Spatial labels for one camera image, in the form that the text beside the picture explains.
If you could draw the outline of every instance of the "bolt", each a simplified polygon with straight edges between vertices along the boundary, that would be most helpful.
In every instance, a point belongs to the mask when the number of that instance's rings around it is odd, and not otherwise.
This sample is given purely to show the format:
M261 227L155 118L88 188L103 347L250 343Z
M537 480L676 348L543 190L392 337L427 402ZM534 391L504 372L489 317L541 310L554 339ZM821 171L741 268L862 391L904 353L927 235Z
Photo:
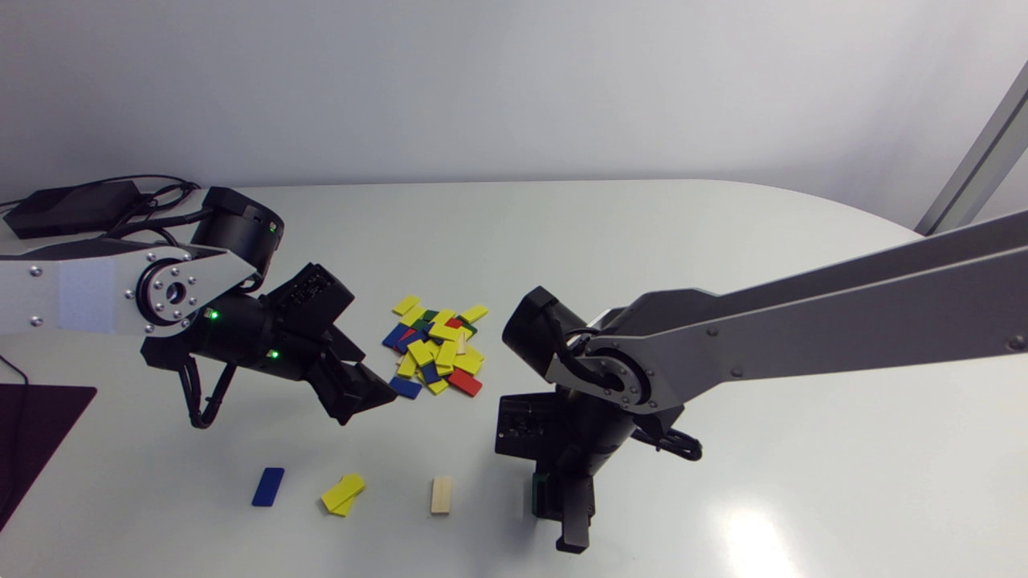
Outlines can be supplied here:
M1011 351L1024 351L1028 348L1028 341L1025 341L1024 335L1015 335L1006 341L1006 347Z

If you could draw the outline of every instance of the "wooden block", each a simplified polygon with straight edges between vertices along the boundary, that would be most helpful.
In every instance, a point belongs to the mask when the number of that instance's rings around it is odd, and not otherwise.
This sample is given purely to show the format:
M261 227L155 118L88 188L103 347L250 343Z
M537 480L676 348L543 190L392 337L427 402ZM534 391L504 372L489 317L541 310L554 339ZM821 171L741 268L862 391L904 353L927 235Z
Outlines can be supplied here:
M393 313L403 316L406 315L408 311L414 308L417 303L421 302L421 299L417 298L416 295L407 295L399 303L393 308Z
M485 317L485 314L487 313L489 313L489 310L486 309L485 305L475 305L470 310L462 313L461 318L467 321L468 323L474 323L479 319Z
M414 356L407 353L403 356L403 361L400 362L400 368L396 370L396 374L409 380L414 376L414 369L417 369L417 362L414 361Z
M453 496L453 478L448 475L437 475L432 479L433 514L448 514Z
M429 384L428 386L425 387L429 388L429 391L434 393L435 395L439 395L443 393L443 390L449 387L449 384L446 383L445 380L439 380L438 382L434 384Z
M463 369L454 369L453 372L446 377L446 381L449 382L451 386L470 395L471 397L478 395L478 392L482 389L482 383L469 375Z
M464 369L468 373L474 375L478 373L478 370L482 368L482 360L471 357L470 355L458 355L453 358L453 367L458 369Z
M456 357L456 341L443 341L443 345L439 346L439 354L436 355L436 365L453 365L454 357Z
M429 363L432 363L432 352L429 351L429 346L425 341L414 341L407 346L407 352L414 356L414 361L417 362L419 367L425 367Z
M432 318L432 323L436 325L446 325L446 322L453 319L453 310L440 310L434 318Z
M325 508L332 511L338 508L344 501L364 492L364 479L359 474L346 474L342 476L339 483L331 490L322 494L322 503Z
M421 319L423 315L425 315L425 308L421 305L414 305L410 308L410 311L403 314L403 317L400 318L400 323L410 327L415 321Z
M461 333L458 333L456 329L446 327L446 325L442 323L436 323L432 326L432 329L429 330L430 337L438 337L446 341L455 341L460 335Z

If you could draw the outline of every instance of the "robotic arm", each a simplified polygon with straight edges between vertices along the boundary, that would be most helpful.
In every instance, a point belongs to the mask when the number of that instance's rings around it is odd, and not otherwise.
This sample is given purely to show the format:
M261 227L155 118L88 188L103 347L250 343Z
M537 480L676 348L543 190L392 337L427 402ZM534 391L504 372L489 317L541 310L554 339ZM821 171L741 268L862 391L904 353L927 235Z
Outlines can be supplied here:
M189 245L120 239L193 222ZM0 309L0 333L70 329L145 337L144 359L179 374L197 428L214 421L236 367L308 382L329 416L345 425L396 393L360 363L363 352L333 325L354 295L321 265L308 264L267 295L249 295L263 283L283 229L268 208L212 187L190 215L0 256L5 302L13 305ZM193 354L225 363L204 410Z
M1028 350L1028 212L727 295L648 293L592 323L542 287L504 342L553 393L504 396L495 451L536 461L534 513L589 545L593 475L628 438L687 460L684 404L740 380Z

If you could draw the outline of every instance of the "white table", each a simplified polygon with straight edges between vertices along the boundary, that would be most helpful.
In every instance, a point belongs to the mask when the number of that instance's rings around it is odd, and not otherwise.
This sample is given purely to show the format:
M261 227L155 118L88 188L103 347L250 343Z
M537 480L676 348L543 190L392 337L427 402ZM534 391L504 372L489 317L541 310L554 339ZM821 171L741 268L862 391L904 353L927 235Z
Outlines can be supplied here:
M715 181L242 189L285 239L267 288L321 262L357 295L339 326L378 345L415 293L491 308L475 399L455 391L325 416L304 383L241 370L218 421L189 427L174 374L139 340L0 339L37 383L100 392L0 533L0 576L1024 576L1028 357L723 385L676 427L704 458L628 442L596 477L591 547L560 553L528 513L533 464L492 453L498 398L550 387L500 340L544 285L580 316L657 289L725 293L914 240L821 198ZM16 250L7 236L6 252ZM207 387L216 365L203 363ZM250 500L286 468L271 508ZM352 515L319 496L347 472ZM429 515L434 475L454 479Z

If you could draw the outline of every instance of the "black cable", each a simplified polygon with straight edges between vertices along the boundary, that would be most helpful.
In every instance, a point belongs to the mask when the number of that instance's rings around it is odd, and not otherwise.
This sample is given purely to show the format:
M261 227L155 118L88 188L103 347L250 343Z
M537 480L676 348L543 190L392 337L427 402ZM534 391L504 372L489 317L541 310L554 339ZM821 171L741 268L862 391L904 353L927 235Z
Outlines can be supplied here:
M10 501L11 495L14 493L14 484L17 482L17 472L15 471L15 466L17 466L17 460L15 455L17 454L17 438L19 433L22 431L22 418L25 416L25 400L29 398L29 376L25 374L16 365L7 360L6 357L0 355L0 361L2 361L7 367L10 367L22 376L22 381L25 385L22 388L22 400L17 405L17 413L14 418L14 435L11 437L10 444L10 484L7 489L7 493L3 498L3 502L0 502L0 511L7 509L7 503Z

